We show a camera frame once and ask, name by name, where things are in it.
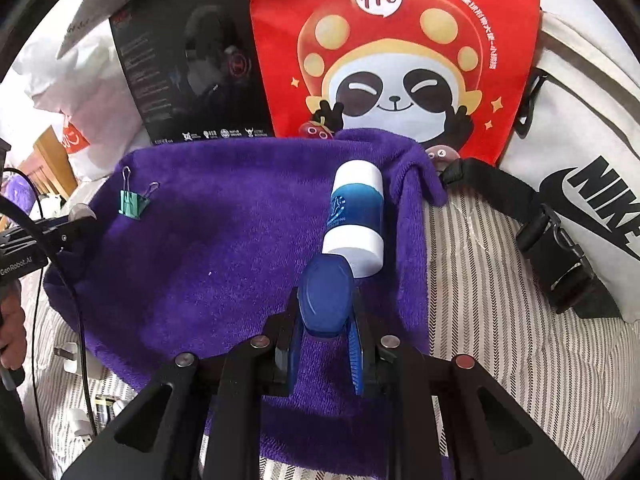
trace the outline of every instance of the metal screw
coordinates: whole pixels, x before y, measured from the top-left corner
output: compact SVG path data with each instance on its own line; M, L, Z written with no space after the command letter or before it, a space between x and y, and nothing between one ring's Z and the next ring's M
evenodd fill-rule
M385 335L380 339L380 344L385 348L398 348L400 339L394 335Z
M456 356L456 366L458 368L462 368L463 370L471 370L476 364L476 360L473 359L470 355L460 354Z
M271 340L265 335L257 335L251 339L251 346L254 348L267 348L270 344Z
M175 357L175 363L180 368L186 368L187 366L191 366L195 360L196 360L196 356L190 352L183 352L181 354L178 354Z

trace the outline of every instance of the cartoon panda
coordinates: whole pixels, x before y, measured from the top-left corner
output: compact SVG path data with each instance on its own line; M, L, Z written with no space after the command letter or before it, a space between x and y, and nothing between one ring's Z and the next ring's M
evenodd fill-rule
M454 150L473 131L482 43L447 0L328 0L303 26L298 59L309 110L341 104L345 128Z

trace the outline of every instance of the red bag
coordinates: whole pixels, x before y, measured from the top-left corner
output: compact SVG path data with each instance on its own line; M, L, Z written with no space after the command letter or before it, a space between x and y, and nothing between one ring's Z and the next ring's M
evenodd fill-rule
M539 3L251 0L276 135L299 135L326 100L338 116L344 105L345 128L495 163L531 66Z

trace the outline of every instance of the green binder clip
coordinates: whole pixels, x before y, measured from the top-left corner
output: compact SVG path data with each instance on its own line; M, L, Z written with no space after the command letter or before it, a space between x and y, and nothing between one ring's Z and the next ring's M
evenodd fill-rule
M144 195L130 190L129 177L131 176L131 169L129 166L125 166L122 170L122 178L124 180L124 189L120 191L120 209L119 213L128 218L134 220L140 220L140 215L145 210L146 206L151 202L151 194L160 187L157 182L152 182Z

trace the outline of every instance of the zipper pull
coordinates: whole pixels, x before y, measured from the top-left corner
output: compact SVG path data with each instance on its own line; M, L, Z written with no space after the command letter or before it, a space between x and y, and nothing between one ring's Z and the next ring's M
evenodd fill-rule
M529 75L520 107L516 113L516 119L513 122L513 128L521 139L524 139L531 129L536 99L548 77L549 74L540 68L534 68Z

